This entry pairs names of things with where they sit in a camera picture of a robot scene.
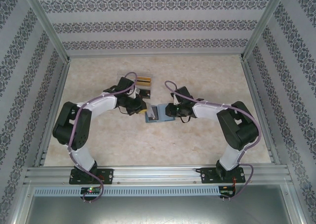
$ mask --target enclosure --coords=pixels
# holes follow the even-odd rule
[[[315,5],[1,0],[1,223],[316,223]],[[65,102],[130,71],[151,76],[151,105],[173,102],[166,80],[196,99],[244,102],[263,137],[241,160],[254,169],[240,166],[249,183],[236,199],[218,198],[232,183],[196,172],[225,151],[218,121],[146,123],[115,109],[86,143],[111,183],[83,203],[89,185],[69,184],[74,163],[54,124]]]

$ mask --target blue object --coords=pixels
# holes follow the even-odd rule
[[[157,107],[158,119],[150,120],[148,118],[147,112],[145,112],[146,123],[166,122],[166,121],[173,121],[173,120],[175,120],[176,119],[175,117],[169,117],[169,116],[166,115],[165,109],[166,109],[167,105],[168,104],[159,104],[157,106],[152,106],[152,108]]]

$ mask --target aluminum frame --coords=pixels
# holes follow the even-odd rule
[[[253,164],[254,174],[250,186],[280,185],[286,207],[293,224],[305,224],[306,220],[295,192],[287,165],[272,163]],[[113,184],[107,187],[200,187],[200,174],[196,168],[215,167],[214,165],[183,166],[114,166],[101,167],[114,169]],[[243,167],[245,178],[249,178],[251,169]],[[26,223],[29,209],[37,187],[88,187],[70,185],[69,175],[72,167],[34,167],[28,168],[23,181],[12,224]],[[207,184],[225,186],[226,184]]]
[[[54,47],[56,48],[59,56],[62,58],[63,62],[65,63],[69,59],[69,55],[62,44],[61,40],[59,39],[52,23],[50,22],[48,16],[46,15],[42,5],[40,4],[39,0],[27,0],[32,10],[36,14],[37,18],[39,19],[40,24],[46,31],[49,39],[53,43]]]
[[[270,0],[264,13],[262,14],[257,26],[255,27],[255,30],[253,31],[246,47],[245,50],[243,51],[242,55],[244,59],[248,59],[249,55],[252,52],[252,49],[255,47],[257,44],[258,39],[261,36],[261,33],[265,29],[265,27],[268,24],[268,21],[270,20],[271,16],[273,15],[273,12],[277,5],[279,4],[281,0]]]

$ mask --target gray object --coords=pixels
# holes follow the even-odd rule
[[[151,106],[151,109],[148,112],[149,114],[147,114],[147,112],[145,113],[146,123],[166,122],[175,120],[175,117],[169,117],[166,115],[165,109],[167,105],[168,104],[159,104],[157,106]]]
[[[34,197],[79,197],[81,187],[38,187]],[[218,196],[218,186],[106,187],[103,197]]]

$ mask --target cable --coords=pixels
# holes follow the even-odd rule
[[[233,187],[234,187],[234,190],[233,190],[233,192],[234,192],[234,191],[236,191],[236,178],[235,178],[235,176],[233,177]]]
[[[168,88],[168,89],[169,89],[172,93],[174,93],[175,95],[178,95],[178,96],[180,96],[180,97],[183,97],[183,98],[185,98],[185,99],[187,99],[187,100],[190,100],[190,101],[196,102],[196,103],[205,103],[206,105],[210,105],[210,106],[223,107],[223,108],[232,109],[232,110],[234,110],[234,111],[237,111],[237,112],[240,112],[240,113],[244,114],[245,116],[247,116],[248,118],[250,118],[250,119],[253,121],[253,123],[256,125],[257,130],[258,130],[258,138],[257,138],[257,140],[256,140],[253,144],[251,144],[251,145],[249,145],[249,146],[247,146],[247,147],[245,147],[245,148],[243,149],[242,153],[240,154],[240,156],[239,156],[239,158],[238,158],[238,160],[237,160],[238,163],[240,163],[241,158],[243,157],[243,155],[245,154],[245,152],[246,152],[248,149],[253,148],[254,146],[256,146],[256,145],[259,143],[259,141],[260,141],[260,139],[261,139],[261,136],[262,136],[262,132],[261,132],[260,125],[259,125],[259,123],[254,119],[254,117],[252,117],[252,116],[251,116],[250,114],[248,114],[247,112],[245,112],[245,111],[243,111],[243,110],[241,110],[241,109],[239,109],[239,108],[232,107],[232,106],[225,105],[225,104],[219,104],[219,103],[208,102],[208,101],[203,102],[203,101],[198,101],[198,100],[192,99],[192,98],[190,98],[190,97],[187,97],[187,96],[184,96],[184,95],[182,95],[182,94],[180,94],[180,93],[175,92],[174,90],[172,90],[172,89],[167,85],[168,83],[173,84],[173,85],[176,87],[176,89],[177,89],[177,85],[176,85],[174,82],[169,81],[169,80],[167,80],[167,81],[164,82],[164,85],[166,86],[166,88]]]
[[[244,191],[244,189],[246,188],[246,186],[249,184],[249,182],[251,181],[251,178],[252,178],[252,176],[253,176],[253,166],[251,165],[251,164],[248,164],[248,163],[240,163],[240,165],[241,166],[250,166],[250,168],[251,168],[251,173],[250,173],[250,175],[249,175],[249,178],[248,178],[248,180],[246,181],[246,183],[243,185],[243,187],[241,188],[241,190],[237,193],[237,194],[235,194],[234,195],[234,197],[232,197],[232,199],[234,199],[234,198],[236,198],[236,197],[238,197],[243,191]]]
[[[73,130],[71,131],[71,136],[70,136],[69,143],[68,143],[68,147],[67,147],[68,152],[69,152],[69,155],[70,155],[70,158],[71,158],[71,160],[74,162],[74,164],[75,164],[79,169],[81,169],[82,171],[84,171],[85,173],[87,173],[89,176],[95,178],[95,179],[100,183],[100,186],[101,186],[100,194],[99,194],[95,199],[90,200],[89,203],[92,203],[92,202],[97,201],[97,200],[102,196],[103,191],[104,191],[104,185],[103,185],[103,182],[101,181],[101,179],[99,179],[97,176],[93,175],[93,174],[90,173],[89,171],[85,170],[82,166],[80,166],[80,165],[77,163],[77,161],[75,160],[75,158],[74,158],[74,156],[72,155],[72,153],[71,153],[71,152],[72,152],[71,145],[73,144],[73,141],[74,141],[74,138],[75,138],[75,131],[76,131],[76,127],[77,127],[77,124],[78,124],[78,119],[79,119],[80,113],[81,113],[81,111],[83,110],[83,108],[84,108],[85,106],[87,106],[89,103],[92,103],[92,102],[94,102],[95,100],[98,100],[98,99],[101,99],[101,98],[104,98],[104,97],[114,96],[114,95],[117,95],[117,94],[121,94],[121,93],[127,92],[127,91],[129,91],[131,88],[133,88],[133,87],[136,85],[137,74],[136,74],[135,72],[129,72],[129,73],[127,73],[127,74],[125,75],[125,77],[127,77],[127,76],[130,75],[130,74],[135,75],[135,81],[134,81],[134,83],[133,83],[130,87],[128,87],[127,89],[124,89],[124,90],[122,90],[122,91],[119,91],[119,92],[114,92],[114,93],[109,93],[109,94],[100,95],[100,96],[98,96],[98,97],[95,97],[95,98],[93,98],[93,99],[87,101],[86,103],[84,103],[84,104],[79,108],[79,110],[78,110],[78,112],[77,112],[77,115],[76,115],[76,118],[75,118],[75,121],[74,121]],[[87,202],[87,200],[85,200],[85,198],[84,198],[86,194],[87,194],[87,193],[83,194],[83,197],[82,197],[82,199],[83,199],[84,202]]]
[[[182,117],[180,117],[180,120],[182,121],[182,123],[188,123],[190,120],[191,120],[191,116],[189,116],[189,119],[187,120],[187,121],[183,121],[183,118]]]
[[[118,107],[118,110],[119,110],[119,112],[121,112],[122,114],[128,114],[128,113],[123,113],[123,112],[120,110],[120,107]]]

